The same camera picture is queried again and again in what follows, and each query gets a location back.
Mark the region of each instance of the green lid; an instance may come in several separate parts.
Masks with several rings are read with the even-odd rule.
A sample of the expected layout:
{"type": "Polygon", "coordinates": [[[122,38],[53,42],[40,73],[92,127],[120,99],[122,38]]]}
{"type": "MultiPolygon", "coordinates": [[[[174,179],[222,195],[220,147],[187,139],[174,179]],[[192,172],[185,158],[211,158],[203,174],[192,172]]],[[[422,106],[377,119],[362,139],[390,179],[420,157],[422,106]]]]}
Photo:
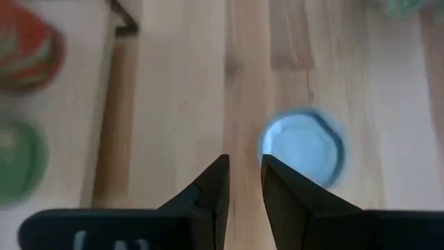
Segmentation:
{"type": "Polygon", "coordinates": [[[0,122],[0,206],[35,189],[44,173],[44,152],[34,128],[23,122],[0,122]]]}

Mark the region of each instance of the blue lid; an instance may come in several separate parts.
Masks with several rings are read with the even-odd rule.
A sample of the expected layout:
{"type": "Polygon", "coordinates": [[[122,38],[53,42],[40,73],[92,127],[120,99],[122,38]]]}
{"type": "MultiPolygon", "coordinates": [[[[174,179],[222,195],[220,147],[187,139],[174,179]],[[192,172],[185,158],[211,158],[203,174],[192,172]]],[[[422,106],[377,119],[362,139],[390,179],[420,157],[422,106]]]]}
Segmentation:
{"type": "Polygon", "coordinates": [[[263,154],[271,154],[324,188],[333,184],[345,162],[339,127],[314,109],[278,115],[259,140],[259,160],[263,154]]]}

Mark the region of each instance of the light blue bottle cap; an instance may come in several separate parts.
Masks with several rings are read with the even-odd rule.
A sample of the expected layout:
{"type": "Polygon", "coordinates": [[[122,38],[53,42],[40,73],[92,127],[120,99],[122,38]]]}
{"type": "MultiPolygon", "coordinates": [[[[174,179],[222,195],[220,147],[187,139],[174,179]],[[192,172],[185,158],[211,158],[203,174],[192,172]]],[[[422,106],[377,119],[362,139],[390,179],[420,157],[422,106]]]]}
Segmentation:
{"type": "Polygon", "coordinates": [[[330,187],[345,165],[339,126],[315,109],[278,115],[259,139],[258,156],[270,154],[323,188],[330,187]]]}

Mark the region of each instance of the black metal bracket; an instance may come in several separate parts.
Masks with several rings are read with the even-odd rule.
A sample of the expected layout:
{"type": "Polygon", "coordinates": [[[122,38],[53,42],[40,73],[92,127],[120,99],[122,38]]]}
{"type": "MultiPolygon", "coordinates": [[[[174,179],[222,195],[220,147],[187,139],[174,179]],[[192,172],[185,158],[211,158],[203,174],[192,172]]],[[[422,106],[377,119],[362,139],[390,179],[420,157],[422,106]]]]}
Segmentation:
{"type": "Polygon", "coordinates": [[[117,0],[105,1],[110,5],[111,11],[120,16],[125,24],[124,26],[118,26],[116,28],[116,38],[136,36],[139,32],[139,25],[128,11],[126,11],[117,0]]]}

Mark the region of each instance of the wooden surface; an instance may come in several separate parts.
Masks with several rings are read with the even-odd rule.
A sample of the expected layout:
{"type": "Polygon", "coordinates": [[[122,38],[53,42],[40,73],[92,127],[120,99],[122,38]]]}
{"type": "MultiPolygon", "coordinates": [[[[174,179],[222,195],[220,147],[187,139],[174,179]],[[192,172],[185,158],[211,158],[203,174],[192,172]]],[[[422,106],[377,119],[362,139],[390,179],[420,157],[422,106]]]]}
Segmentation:
{"type": "Polygon", "coordinates": [[[226,245],[274,249],[257,139],[275,114],[313,106],[347,136],[348,164],[331,192],[362,208],[444,209],[440,27],[355,0],[227,0],[226,12],[222,2],[144,2],[125,111],[134,110],[133,131],[122,143],[132,154],[114,207],[158,207],[229,153],[226,245]]]}
{"type": "Polygon", "coordinates": [[[29,199],[0,207],[0,249],[18,249],[24,219],[48,208],[88,207],[99,149],[113,30],[104,3],[27,2],[65,34],[67,55],[47,89],[30,95],[0,94],[1,114],[35,125],[46,140],[48,160],[29,199]]]}

